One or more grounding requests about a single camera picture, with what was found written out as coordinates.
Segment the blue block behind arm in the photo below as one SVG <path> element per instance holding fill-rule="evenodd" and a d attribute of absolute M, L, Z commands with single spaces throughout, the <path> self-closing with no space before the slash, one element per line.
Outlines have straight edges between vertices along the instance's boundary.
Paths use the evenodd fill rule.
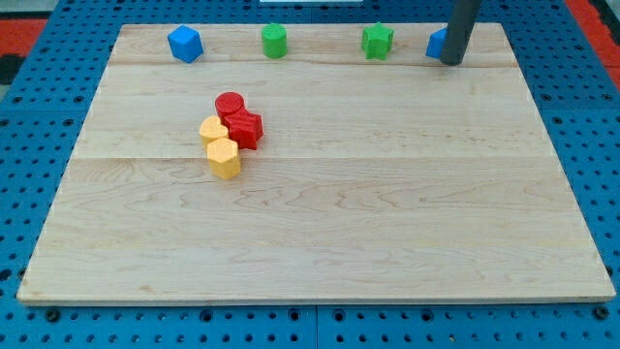
<path fill-rule="evenodd" d="M 432 33 L 429 37 L 425 55 L 431 58 L 440 59 L 444 42 L 447 36 L 447 28 L 444 27 Z"/>

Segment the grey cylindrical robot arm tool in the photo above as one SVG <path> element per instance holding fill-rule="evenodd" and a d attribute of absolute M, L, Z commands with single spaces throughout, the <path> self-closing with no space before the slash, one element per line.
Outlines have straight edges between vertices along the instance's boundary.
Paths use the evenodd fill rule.
<path fill-rule="evenodd" d="M 443 64 L 457 66 L 462 63 L 481 3 L 481 0 L 455 1 L 440 56 Z"/>

